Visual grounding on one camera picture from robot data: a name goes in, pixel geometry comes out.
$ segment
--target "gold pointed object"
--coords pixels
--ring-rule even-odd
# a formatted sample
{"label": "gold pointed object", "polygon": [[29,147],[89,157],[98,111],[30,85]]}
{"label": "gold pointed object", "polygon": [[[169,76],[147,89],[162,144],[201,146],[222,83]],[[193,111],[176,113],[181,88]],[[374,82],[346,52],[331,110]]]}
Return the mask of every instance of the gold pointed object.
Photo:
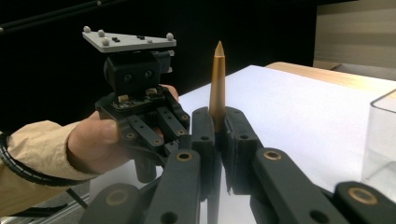
{"label": "gold pointed object", "polygon": [[209,114],[213,119],[215,132],[220,132],[225,116],[225,55],[221,41],[216,47],[213,60]]}

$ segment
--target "white wall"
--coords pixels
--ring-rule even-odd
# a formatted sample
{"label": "white wall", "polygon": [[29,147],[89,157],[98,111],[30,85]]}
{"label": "white wall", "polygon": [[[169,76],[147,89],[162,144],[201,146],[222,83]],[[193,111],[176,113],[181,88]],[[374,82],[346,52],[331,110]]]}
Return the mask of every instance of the white wall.
{"label": "white wall", "polygon": [[396,0],[318,7],[315,60],[396,68]]}

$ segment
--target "bolt hole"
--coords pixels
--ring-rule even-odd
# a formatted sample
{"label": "bolt hole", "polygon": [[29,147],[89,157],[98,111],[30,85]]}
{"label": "bolt hole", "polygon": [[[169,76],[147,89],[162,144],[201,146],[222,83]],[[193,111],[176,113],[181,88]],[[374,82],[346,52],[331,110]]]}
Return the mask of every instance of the bolt hole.
{"label": "bolt hole", "polygon": [[126,82],[126,83],[132,83],[133,80],[134,80],[134,77],[132,75],[125,75],[125,77],[124,77],[124,82]]}
{"label": "bolt hole", "polygon": [[282,158],[282,156],[275,151],[266,151],[264,152],[264,157],[271,161],[277,161]]}
{"label": "bolt hole", "polygon": [[378,199],[375,195],[367,189],[362,188],[350,188],[348,189],[347,193],[351,196],[354,200],[365,203],[369,205],[374,205],[378,203]]}
{"label": "bolt hole", "polygon": [[312,219],[314,219],[317,223],[329,223],[330,221],[325,214],[316,210],[311,211],[309,213],[309,216],[311,216]]}
{"label": "bolt hole", "polygon": [[189,161],[192,159],[192,154],[187,153],[187,152],[181,152],[177,154],[177,160],[178,161]]}
{"label": "bolt hole", "polygon": [[127,137],[127,138],[134,138],[134,133],[128,133],[128,134],[126,134],[126,137]]}
{"label": "bolt hole", "polygon": [[177,222],[177,215],[173,212],[166,212],[161,216],[162,224],[173,224]]}
{"label": "bolt hole", "polygon": [[145,73],[145,78],[146,78],[146,79],[151,79],[152,77],[154,77],[154,72],[152,72],[152,71],[147,71],[147,72]]}
{"label": "bolt hole", "polygon": [[115,189],[106,197],[106,203],[110,206],[123,204],[128,199],[128,191],[124,189]]}

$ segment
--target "transparent box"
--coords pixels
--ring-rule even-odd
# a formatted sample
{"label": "transparent box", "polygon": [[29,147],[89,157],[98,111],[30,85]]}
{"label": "transparent box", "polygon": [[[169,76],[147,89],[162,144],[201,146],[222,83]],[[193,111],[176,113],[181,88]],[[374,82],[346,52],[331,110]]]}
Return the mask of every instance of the transparent box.
{"label": "transparent box", "polygon": [[396,202],[396,90],[370,105],[361,182]]}

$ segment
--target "human hand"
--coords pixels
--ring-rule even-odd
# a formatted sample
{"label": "human hand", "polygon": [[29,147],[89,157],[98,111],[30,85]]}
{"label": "human hand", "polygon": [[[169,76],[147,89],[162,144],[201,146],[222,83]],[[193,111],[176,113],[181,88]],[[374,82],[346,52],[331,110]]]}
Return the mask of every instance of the human hand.
{"label": "human hand", "polygon": [[[175,99],[177,90],[168,85]],[[89,174],[103,174],[129,160],[125,149],[118,144],[120,132],[113,119],[100,119],[95,111],[70,133],[67,141],[67,159],[77,170]]]}

